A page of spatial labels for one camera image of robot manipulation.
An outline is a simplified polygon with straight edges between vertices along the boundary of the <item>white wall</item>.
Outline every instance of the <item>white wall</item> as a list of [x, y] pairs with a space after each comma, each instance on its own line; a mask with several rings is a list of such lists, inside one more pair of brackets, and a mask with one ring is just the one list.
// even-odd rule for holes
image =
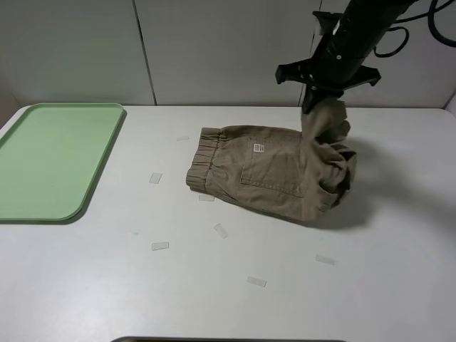
[[[299, 104], [302, 86], [276, 84], [282, 63], [310, 56], [312, 11], [348, 0], [136, 0], [159, 105]], [[420, 0], [405, 16], [426, 12]], [[455, 38], [456, 3], [437, 14]], [[351, 106], [442, 108], [456, 88], [456, 48], [426, 19], [406, 24], [398, 55], [369, 56], [376, 87], [347, 90]], [[387, 33], [379, 51], [403, 39]], [[19, 105], [37, 102], [154, 104], [132, 0], [0, 0], [0, 74]]]
[[137, 0], [158, 105], [297, 106], [319, 0]]
[[0, 0], [0, 47], [21, 105], [154, 103], [130, 0]]

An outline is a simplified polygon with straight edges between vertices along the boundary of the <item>tray rim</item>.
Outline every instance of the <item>tray rim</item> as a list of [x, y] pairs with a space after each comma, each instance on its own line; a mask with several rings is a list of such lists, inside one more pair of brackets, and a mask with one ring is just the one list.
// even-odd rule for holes
[[101, 158], [98, 161], [98, 164], [96, 165], [95, 172], [93, 173], [92, 179], [88, 183], [87, 190], [85, 191], [81, 203], [76, 208], [74, 212], [71, 212], [70, 214], [66, 215], [65, 217], [60, 217], [60, 218], [43, 218], [43, 217], [34, 217], [34, 218], [6, 218], [6, 217], [0, 217], [0, 224], [13, 224], [13, 223], [21, 223], [21, 224], [46, 224], [46, 223], [65, 223], [65, 221], [71, 219], [72, 217], [76, 216], [82, 208], [85, 206], [86, 202], [89, 200], [88, 195], [91, 193], [91, 196], [93, 195], [93, 192], [96, 187], [96, 183], [99, 181], [99, 177], [101, 176], [101, 173], [103, 172], [105, 163], [107, 162], [107, 159], [109, 158], [110, 151], [112, 150], [115, 140], [117, 138], [117, 135], [120, 132], [121, 126], [123, 124], [123, 121], [125, 119], [125, 116], [127, 114], [126, 110], [124, 107], [119, 104], [119, 103], [35, 103], [33, 105], [30, 105], [25, 108], [25, 111], [17, 118], [17, 120], [11, 125], [11, 127], [8, 128], [8, 130], [0, 137], [0, 149], [2, 145], [14, 134], [14, 132], [21, 126], [22, 122], [33, 112], [35, 109], [42, 108], [42, 107], [105, 107], [105, 106], [112, 106], [113, 108], [117, 109], [120, 111], [119, 118], [117, 122], [115, 123], [115, 127], [108, 139], [108, 143], [105, 146], [105, 149], [103, 153], [101, 154]]

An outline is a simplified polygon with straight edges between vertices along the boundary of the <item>black cable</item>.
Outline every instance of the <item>black cable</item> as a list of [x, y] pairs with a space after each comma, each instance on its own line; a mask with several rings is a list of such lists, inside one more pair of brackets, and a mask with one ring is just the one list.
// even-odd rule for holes
[[393, 52], [390, 53], [377, 53], [377, 46], [373, 48], [373, 53], [375, 54], [376, 57], [379, 58], [388, 58], [388, 57], [393, 57], [395, 54], [399, 53], [402, 51], [402, 49], [407, 45], [408, 39], [410, 38], [410, 32], [404, 27], [404, 26], [396, 26], [392, 27], [387, 30], [387, 32], [392, 32], [392, 31], [398, 31], [398, 30], [404, 30], [405, 32], [405, 38], [402, 44], [399, 45], [397, 49], [395, 49]]
[[429, 15], [427, 16], [427, 24], [429, 26], [430, 33], [432, 36], [437, 39], [440, 43], [445, 44], [446, 46], [449, 46], [451, 48], [456, 48], [456, 41], [452, 41], [451, 39], [448, 39], [440, 34], [440, 32], [437, 30], [437, 27], [435, 27], [435, 11], [436, 11], [436, 6], [437, 6], [438, 0], [432, 0], [430, 3], [430, 8], [429, 8]]
[[[434, 10], [434, 13], [437, 13], [439, 11], [442, 11], [443, 9], [445, 9], [446, 7], [448, 7], [449, 5], [451, 5], [451, 3], [453, 2], [454, 0], [448, 0], [447, 2], [445, 2], [442, 6], [439, 6], [437, 7], [435, 10]], [[423, 13], [423, 14], [419, 14], [417, 16], [411, 16], [410, 18], [405, 18], [405, 19], [399, 19], [399, 20], [396, 20], [396, 22], [394, 24], [403, 24], [403, 23], [408, 23], [409, 21], [414, 21], [414, 20], [417, 20], [417, 19], [421, 19], [421, 18], [425, 18], [427, 16], [429, 16], [429, 13], [430, 11], [426, 12], [426, 13]]]

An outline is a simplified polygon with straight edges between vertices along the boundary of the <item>elastic waistband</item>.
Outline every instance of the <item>elastic waistband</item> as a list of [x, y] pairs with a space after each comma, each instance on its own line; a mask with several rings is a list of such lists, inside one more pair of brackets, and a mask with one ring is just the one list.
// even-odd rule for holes
[[212, 166], [212, 159], [218, 148], [219, 139], [220, 130], [218, 128], [203, 128], [201, 130], [198, 149], [193, 157], [192, 166], [185, 178], [185, 182], [191, 190], [207, 192], [207, 174]]

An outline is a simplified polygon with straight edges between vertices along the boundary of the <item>clothing label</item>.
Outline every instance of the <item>clothing label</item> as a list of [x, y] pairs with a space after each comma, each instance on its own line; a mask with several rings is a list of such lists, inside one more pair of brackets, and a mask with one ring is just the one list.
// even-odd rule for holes
[[254, 152], [264, 153], [264, 145], [254, 144]]

